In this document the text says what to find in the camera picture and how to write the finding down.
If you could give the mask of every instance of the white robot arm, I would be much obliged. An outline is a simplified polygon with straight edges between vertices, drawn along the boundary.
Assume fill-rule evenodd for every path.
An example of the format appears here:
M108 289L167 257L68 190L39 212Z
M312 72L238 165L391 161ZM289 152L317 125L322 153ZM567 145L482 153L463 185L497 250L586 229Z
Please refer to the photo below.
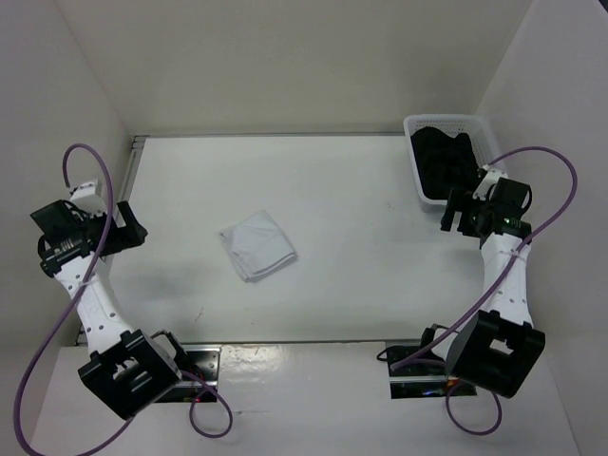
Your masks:
M135 416L181 380L189 369L187 355L175 337L164 332L176 351L172 357L153 338L134 329L121 316L109 283L108 265L97 261L87 283L86 270L105 225L104 201L96 181L76 188L69 200L58 200L31 216L43 231L38 254L43 271L55 277L73 297L85 286L77 305L91 360L79 369L83 383L121 418ZM147 231L127 202L117 204L124 226L111 221L102 257L143 244Z
M528 185L485 166L474 192L452 190L442 218L442 230L449 231L455 213L462 212L458 231L480 239L484 292L515 257L506 278L480 310L459 333L432 350L446 361L446 373L504 397L517 392L544 348L544 333L533 329L526 298L530 244L517 251L531 232L521 220L530 202ZM443 331L434 331L434 337Z

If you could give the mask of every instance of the white backdrop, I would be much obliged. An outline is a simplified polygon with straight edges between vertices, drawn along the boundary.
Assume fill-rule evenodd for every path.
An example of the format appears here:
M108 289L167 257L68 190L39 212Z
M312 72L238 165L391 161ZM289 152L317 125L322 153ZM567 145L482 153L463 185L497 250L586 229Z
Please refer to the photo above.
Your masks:
M131 133L473 112L530 0L57 0Z
M579 172L573 205L534 241L528 302L547 331L551 368L583 455L608 453L607 49L608 13L598 0L536 0L480 107L503 150L554 147ZM530 217L538 225L563 202L568 173L541 154L510 166L514 179L534 189Z
M22 454L10 424L17 382L67 304L66 292L40 270L41 233L29 214L66 196L61 159L70 144L98 148L120 185L130 140L52 0L0 2L0 61L0 452L13 455ZM85 153L73 158L74 181L99 175ZM27 435L63 342L60 335L30 382Z

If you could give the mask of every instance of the black cloth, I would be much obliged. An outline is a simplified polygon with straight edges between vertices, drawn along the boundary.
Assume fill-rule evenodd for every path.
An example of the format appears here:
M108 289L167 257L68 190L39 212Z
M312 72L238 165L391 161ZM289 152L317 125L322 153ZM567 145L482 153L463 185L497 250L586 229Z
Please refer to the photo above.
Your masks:
M447 200L453 187L474 191L479 183L477 161L466 133L456 138L426 126L411 135L418 175L425 196Z

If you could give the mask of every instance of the white towel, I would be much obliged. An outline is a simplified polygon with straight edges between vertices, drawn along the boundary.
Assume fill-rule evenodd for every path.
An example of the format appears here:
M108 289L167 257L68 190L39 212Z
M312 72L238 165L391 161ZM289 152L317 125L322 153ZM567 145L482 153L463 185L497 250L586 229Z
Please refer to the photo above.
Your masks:
M246 282L260 280L297 258L294 246L266 211L222 230L219 237Z

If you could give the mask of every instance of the white basket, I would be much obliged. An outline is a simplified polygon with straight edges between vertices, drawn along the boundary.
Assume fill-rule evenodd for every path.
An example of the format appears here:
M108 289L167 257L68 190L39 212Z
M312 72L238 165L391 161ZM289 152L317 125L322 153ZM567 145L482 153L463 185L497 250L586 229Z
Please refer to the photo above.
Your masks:
M466 116L461 114L422 114L418 116L408 116L403 121L406 132L406 142L408 143L409 159L411 160L411 170L416 181L416 189L420 198L420 207L425 212L443 211L447 205L446 199L429 199L425 196L418 176L418 166L414 157L414 149L411 145L411 135L425 126L434 126L451 137L456 137L459 133L466 133L473 146L473 154L477 159L477 164L483 166L501 155L487 122L478 116ZM506 169L502 164L499 166L503 171Z

